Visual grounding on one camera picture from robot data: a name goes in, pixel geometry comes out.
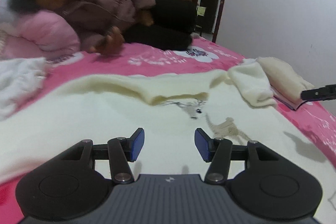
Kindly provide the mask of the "white knit sweater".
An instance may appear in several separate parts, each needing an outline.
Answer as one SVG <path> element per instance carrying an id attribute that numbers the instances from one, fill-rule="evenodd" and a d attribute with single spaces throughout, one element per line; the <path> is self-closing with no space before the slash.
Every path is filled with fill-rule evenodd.
<path id="1" fill-rule="evenodd" d="M 275 108 L 257 62 L 227 71 L 155 77 L 92 75 L 70 81 L 1 122 L 1 182 L 40 166 L 83 139 L 96 144 L 145 130 L 135 174 L 205 175 L 194 132 L 235 144 L 257 140 L 311 173 L 323 198 L 316 212 L 335 223 L 335 168 Z"/>

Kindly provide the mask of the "folded beige clothes stack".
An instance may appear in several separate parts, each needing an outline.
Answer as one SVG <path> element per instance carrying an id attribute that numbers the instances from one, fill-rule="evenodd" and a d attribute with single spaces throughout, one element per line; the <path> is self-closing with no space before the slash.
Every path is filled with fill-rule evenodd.
<path id="1" fill-rule="evenodd" d="M 291 110 L 303 104 L 301 93 L 314 89 L 314 85 L 304 80 L 285 61 L 275 57 L 258 57 L 257 62 L 268 77 L 274 97 Z"/>

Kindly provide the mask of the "pink floral bed blanket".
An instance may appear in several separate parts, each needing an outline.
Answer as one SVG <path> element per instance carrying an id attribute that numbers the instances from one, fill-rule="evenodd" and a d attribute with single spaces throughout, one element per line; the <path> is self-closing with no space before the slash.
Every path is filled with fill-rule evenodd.
<path id="1" fill-rule="evenodd" d="M 127 44 L 122 55 L 101 59 L 98 55 L 77 53 L 56 64 L 40 92 L 17 111 L 21 111 L 62 85 L 92 75 L 155 77 L 168 74 L 227 71 L 243 64 L 243 57 L 204 39 L 198 39 L 187 52 L 161 51 L 141 44 Z M 335 168 L 335 116 L 317 102 L 308 102 L 297 111 L 275 101 L 276 110 L 309 140 L 321 143 L 322 153 Z M 1 223 L 17 223 L 23 215 L 15 199 L 15 187 L 21 176 L 1 182 Z"/>

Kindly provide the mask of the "white crumpled garment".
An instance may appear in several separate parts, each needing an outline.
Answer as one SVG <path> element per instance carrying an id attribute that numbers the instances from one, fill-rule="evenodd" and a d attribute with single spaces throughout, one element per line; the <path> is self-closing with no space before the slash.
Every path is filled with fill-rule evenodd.
<path id="1" fill-rule="evenodd" d="M 1 61 L 2 121 L 40 92 L 50 68 L 44 57 Z"/>

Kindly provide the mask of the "pink quilt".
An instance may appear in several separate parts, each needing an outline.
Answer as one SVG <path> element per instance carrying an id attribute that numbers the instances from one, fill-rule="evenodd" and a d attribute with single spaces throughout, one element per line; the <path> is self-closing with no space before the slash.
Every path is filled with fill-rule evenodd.
<path id="1" fill-rule="evenodd" d="M 80 40 L 58 14 L 39 11 L 20 15 L 1 0 L 1 59 L 37 58 L 55 60 L 80 51 Z"/>

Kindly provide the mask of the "person in brown jacket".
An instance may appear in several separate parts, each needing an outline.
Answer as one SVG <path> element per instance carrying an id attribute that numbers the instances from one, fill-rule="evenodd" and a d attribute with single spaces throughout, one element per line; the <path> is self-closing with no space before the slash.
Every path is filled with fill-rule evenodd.
<path id="1" fill-rule="evenodd" d="M 124 43 L 185 51 L 197 9 L 188 0 L 9 0 L 19 14 L 50 10 L 75 30 L 86 52 L 119 53 Z"/>

